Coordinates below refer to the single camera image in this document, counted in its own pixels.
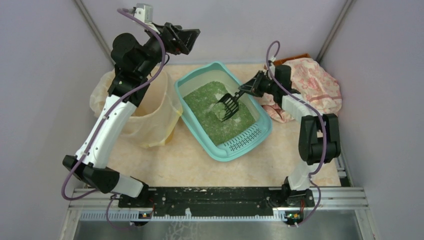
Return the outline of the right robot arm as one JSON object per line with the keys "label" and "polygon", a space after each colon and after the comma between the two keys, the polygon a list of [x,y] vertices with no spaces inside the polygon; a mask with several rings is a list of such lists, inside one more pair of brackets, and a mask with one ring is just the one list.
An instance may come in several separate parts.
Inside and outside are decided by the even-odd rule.
{"label": "right robot arm", "polygon": [[300,124],[298,152],[300,163],[286,177],[281,187],[281,201],[288,206],[313,207],[309,189],[313,176],[324,164],[341,153],[338,117],[324,114],[307,102],[293,88],[292,69],[288,65],[271,66],[260,70],[239,91],[254,97],[271,95],[273,101]]}

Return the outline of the black litter scoop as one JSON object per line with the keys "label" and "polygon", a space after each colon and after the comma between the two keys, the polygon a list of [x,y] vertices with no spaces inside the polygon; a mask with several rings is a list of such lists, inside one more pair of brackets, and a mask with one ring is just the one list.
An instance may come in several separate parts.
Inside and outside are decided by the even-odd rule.
{"label": "black litter scoop", "polygon": [[244,94],[243,91],[238,91],[234,95],[226,93],[213,107],[214,113],[221,122],[229,120],[239,110],[238,100]]}

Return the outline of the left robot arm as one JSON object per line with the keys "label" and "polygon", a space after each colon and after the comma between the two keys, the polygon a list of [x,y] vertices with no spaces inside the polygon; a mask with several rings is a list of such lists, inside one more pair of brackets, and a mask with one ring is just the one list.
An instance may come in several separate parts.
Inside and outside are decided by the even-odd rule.
{"label": "left robot arm", "polygon": [[162,71],[167,54],[188,55],[199,37],[199,29],[183,29],[169,22],[146,27],[149,40],[140,44],[130,33],[118,35],[112,43],[114,79],[103,110],[84,144],[62,161],[68,177],[88,184],[93,191],[140,199],[148,185],[108,167],[112,148],[125,124],[142,102],[150,84]]}

